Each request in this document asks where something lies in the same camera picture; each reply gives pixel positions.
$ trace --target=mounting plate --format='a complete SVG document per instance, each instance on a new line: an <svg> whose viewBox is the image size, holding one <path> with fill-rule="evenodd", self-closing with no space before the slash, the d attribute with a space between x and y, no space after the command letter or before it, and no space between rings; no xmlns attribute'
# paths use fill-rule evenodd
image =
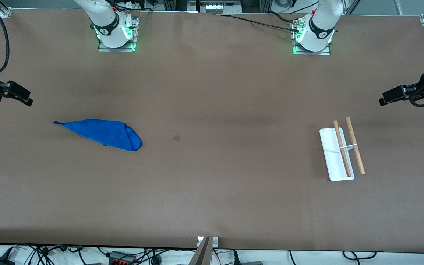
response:
<svg viewBox="0 0 424 265"><path fill-rule="evenodd" d="M302 22L303 18L300 17L296 21ZM292 54L303 54L303 55L330 55L330 46L327 45L325 49L319 51L319 52L311 52L304 47L299 42L296 42L296 39L300 37L301 32L305 30L305 26L302 24L295 25L294 23L291 23L291 29L297 29L300 30L300 33L297 32L291 32L291 39L292 39Z"/></svg>
<svg viewBox="0 0 424 265"><path fill-rule="evenodd" d="M204 237L198 236L197 237L197 247L199 247L199 245L201 245L202 240L204 240ZM212 247L213 248L219 248L219 237L213 237L212 238Z"/></svg>

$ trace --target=white floor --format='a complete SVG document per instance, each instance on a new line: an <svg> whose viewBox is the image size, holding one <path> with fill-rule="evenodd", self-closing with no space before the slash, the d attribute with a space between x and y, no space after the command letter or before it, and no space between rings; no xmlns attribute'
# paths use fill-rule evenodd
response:
<svg viewBox="0 0 424 265"><path fill-rule="evenodd" d="M10 247L10 245L0 245L0 256ZM142 252L140 248L101 248L104 252L113 250L123 253ZM222 265L234 262L233 252L231 250L217 250ZM14 248L10 254L10 260L16 265L23 265L29 257L32 249L29 247ZM287 250L237 250L241 263L261 261L263 265L292 265L289 251ZM296 251L293 252L296 265L356 265L356 261L346 260L339 251ZM82 257L87 264L107 264L108 258L99 252L97 248L84 248L81 251ZM193 256L192 251L168 251L161 255L162 265L187 265ZM367 257L371 253L357 252L359 257ZM54 250L50 252L49 257L55 265L82 265L78 253L69 251L61 252ZM32 265L36 265L38 258L32 260ZM361 265L424 265L424 254L414 253L389 253L378 252L376 257L370 260L361 260ZM212 257L211 265L219 265L217 257Z"/></svg>

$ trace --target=wooden chopstick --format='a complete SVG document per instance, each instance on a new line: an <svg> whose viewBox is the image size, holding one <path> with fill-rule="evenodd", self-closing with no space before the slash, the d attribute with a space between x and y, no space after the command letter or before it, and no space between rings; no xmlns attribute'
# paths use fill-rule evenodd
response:
<svg viewBox="0 0 424 265"><path fill-rule="evenodd" d="M348 124L348 130L350 131L351 143L358 144L356 142L356 137L353 131L353 125L351 124L351 119L349 117L346 118L346 123ZM354 146L354 153L356 155L356 161L358 162L358 167L360 169L361 175L365 175L364 166L362 165L361 154L359 153L358 145Z"/></svg>
<svg viewBox="0 0 424 265"><path fill-rule="evenodd" d="M346 176L351 177L350 164L348 163L348 158L346 157L346 151L343 147L343 139L340 134L340 126L338 126L338 121L333 121L333 125L335 126L336 137L338 138L338 146L340 146L340 153L343 157L344 168L346 169Z"/></svg>

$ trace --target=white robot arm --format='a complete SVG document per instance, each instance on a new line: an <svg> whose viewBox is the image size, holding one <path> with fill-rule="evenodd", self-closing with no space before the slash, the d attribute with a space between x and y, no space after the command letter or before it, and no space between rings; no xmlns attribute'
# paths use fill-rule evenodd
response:
<svg viewBox="0 0 424 265"><path fill-rule="evenodd" d="M99 40L109 48L122 47L133 38L132 16L114 11L105 0L73 0L88 14Z"/></svg>
<svg viewBox="0 0 424 265"><path fill-rule="evenodd" d="M331 42L335 26L343 14L342 0L320 0L317 9L300 20L305 22L296 42L306 50L319 52Z"/></svg>

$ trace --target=blue towel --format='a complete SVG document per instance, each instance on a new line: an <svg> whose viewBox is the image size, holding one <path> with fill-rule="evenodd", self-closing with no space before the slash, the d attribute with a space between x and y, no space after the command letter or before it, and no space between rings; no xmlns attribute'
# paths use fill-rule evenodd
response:
<svg viewBox="0 0 424 265"><path fill-rule="evenodd" d="M61 124L75 134L102 143L105 146L113 146L127 151L137 151L142 147L140 137L123 122L86 119L67 123L55 121L53 123Z"/></svg>

